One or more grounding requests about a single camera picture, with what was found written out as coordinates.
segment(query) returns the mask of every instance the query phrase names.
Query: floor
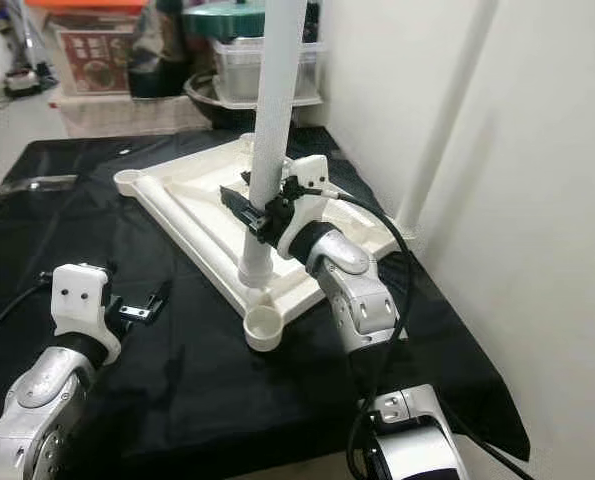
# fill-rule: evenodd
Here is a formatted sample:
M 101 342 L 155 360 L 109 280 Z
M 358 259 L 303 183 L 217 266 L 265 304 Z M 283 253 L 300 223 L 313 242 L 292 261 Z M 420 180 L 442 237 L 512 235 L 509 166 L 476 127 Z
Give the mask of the floor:
M 59 113 L 48 106 L 49 96 L 18 99 L 0 110 L 0 183 L 28 143 L 67 137 Z

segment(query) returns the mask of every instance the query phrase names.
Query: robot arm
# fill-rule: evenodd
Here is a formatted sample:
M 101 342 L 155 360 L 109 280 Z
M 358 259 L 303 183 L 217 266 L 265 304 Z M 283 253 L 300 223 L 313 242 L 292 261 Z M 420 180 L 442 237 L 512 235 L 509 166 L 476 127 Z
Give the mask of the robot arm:
M 222 202 L 260 242 L 273 245 L 284 258 L 295 257 L 318 281 L 331 303 L 344 349 L 352 357 L 384 348 L 395 331 L 398 312 L 379 280 L 375 258 L 334 225 L 321 221 L 326 198 L 304 196 L 305 186 L 325 188 L 327 178 L 326 158 L 306 157 L 292 162 L 282 191 L 265 211 L 223 187 Z M 402 330 L 400 338 L 405 336 Z M 430 385 L 379 395 L 368 412 L 372 435 L 364 458 L 369 478 L 468 479 Z
M 70 431 L 102 365 L 114 362 L 135 322 L 151 323 L 165 285 L 143 308 L 111 295 L 111 276 L 89 265 L 53 273 L 55 337 L 9 389 L 0 418 L 0 480 L 47 480 L 59 470 Z

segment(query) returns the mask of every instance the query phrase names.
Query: green lid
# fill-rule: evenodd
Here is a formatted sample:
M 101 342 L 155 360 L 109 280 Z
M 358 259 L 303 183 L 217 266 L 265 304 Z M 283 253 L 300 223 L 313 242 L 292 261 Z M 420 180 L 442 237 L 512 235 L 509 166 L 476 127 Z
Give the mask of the green lid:
M 214 38 L 261 37 L 264 35 L 264 2 L 207 3 L 183 11 L 186 33 Z

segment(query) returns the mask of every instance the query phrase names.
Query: black cloth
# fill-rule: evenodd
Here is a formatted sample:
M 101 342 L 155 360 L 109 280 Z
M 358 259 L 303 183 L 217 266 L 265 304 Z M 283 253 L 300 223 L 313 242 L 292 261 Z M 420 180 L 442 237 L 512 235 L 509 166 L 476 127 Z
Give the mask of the black cloth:
M 26 148 L 5 182 L 78 174 L 71 190 L 0 197 L 0 311 L 42 270 L 64 263 L 117 266 L 114 293 L 139 304 L 173 281 L 159 320 L 126 337 L 119 360 L 93 388 L 65 478 L 147 478 L 166 471 L 219 478 L 344 448 L 355 414 L 347 358 L 321 302 L 257 354 L 241 318 L 134 200 L 115 172 L 145 168 L 233 140 L 236 133 L 58 140 Z M 376 204 L 323 129 L 291 132 L 293 158 L 324 153 L 331 180 Z M 400 254 L 380 275 L 401 300 Z M 528 438 L 499 374 L 416 264 L 416 299 L 387 378 L 428 382 L 484 439 L 527 458 Z M 50 342 L 47 293 L 28 299 L 0 328 L 0 414 L 12 381 Z

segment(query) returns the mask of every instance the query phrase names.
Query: white pole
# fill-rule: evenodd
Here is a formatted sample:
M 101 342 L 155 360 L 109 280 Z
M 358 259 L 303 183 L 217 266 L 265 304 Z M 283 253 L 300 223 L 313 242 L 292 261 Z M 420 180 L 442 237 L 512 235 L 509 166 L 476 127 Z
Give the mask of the white pole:
M 417 233 L 421 211 L 424 208 L 426 198 L 437 176 L 439 165 L 455 128 L 457 116 L 461 111 L 475 67 L 484 49 L 497 6 L 498 2 L 496 0 L 479 1 L 476 16 L 470 25 L 468 37 L 460 52 L 449 90 L 441 104 L 439 119 L 433 127 L 421 161 L 411 176 L 411 178 L 415 179 L 415 182 L 406 190 L 395 217 L 397 225 L 405 235 L 415 236 Z
M 35 59 L 35 45 L 33 43 L 33 36 L 30 33 L 28 10 L 24 0 L 19 0 L 19 11 L 21 12 L 21 24 L 24 31 L 24 45 L 26 47 L 27 60 L 33 70 L 37 70 L 37 60 Z
M 306 0 L 267 0 L 249 199 L 263 210 L 279 192 L 286 156 Z M 270 247 L 248 232 L 239 262 L 244 285 L 261 288 L 272 275 Z

